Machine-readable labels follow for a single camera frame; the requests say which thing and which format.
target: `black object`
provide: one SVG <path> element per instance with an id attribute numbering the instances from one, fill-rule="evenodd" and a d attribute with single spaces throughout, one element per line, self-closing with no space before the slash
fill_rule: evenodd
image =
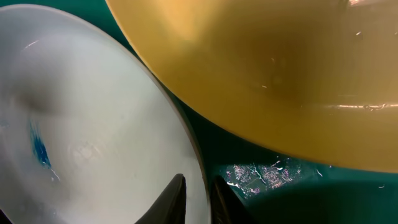
<path id="1" fill-rule="evenodd" d="M 6 215 L 0 210 L 0 224 L 12 224 Z"/>
<path id="2" fill-rule="evenodd" d="M 212 224 L 257 223 L 219 175 L 216 176 L 211 186 L 210 203 Z"/>
<path id="3" fill-rule="evenodd" d="M 136 224 L 184 224 L 186 201 L 185 177 L 177 174 Z"/>

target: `yellow plastic bowl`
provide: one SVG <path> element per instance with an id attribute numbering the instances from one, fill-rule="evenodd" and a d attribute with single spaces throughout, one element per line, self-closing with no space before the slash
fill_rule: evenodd
<path id="1" fill-rule="evenodd" d="M 107 0 L 188 106 L 266 148 L 398 172 L 398 2 Z"/>

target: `teal surface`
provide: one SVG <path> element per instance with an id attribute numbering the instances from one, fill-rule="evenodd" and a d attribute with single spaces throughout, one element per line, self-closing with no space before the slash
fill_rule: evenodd
<path id="1" fill-rule="evenodd" d="M 0 6 L 18 3 L 72 13 L 136 55 L 102 0 L 0 0 Z M 398 223 L 398 174 L 343 169 L 278 154 L 233 136 L 177 103 L 196 134 L 209 185 L 215 175 L 222 175 L 261 223 Z"/>

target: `blue paint smear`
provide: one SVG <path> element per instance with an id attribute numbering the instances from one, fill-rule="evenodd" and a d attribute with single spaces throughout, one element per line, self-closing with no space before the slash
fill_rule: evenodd
<path id="1" fill-rule="evenodd" d="M 30 144 L 32 146 L 33 154 L 35 155 L 41 166 L 47 169 L 51 169 L 49 156 L 47 155 L 47 151 L 45 150 L 45 146 L 42 138 L 40 137 L 40 132 L 37 125 L 34 125 L 32 122 L 30 122 L 29 131 Z"/>

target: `white plastic bowl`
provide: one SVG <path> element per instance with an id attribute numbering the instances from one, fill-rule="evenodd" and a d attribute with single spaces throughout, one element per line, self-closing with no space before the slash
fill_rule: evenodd
<path id="1" fill-rule="evenodd" d="M 209 222 L 185 123 L 110 36 L 49 7 L 2 7 L 0 69 L 0 208 L 13 223 L 134 223 L 177 173 L 186 222 Z"/>

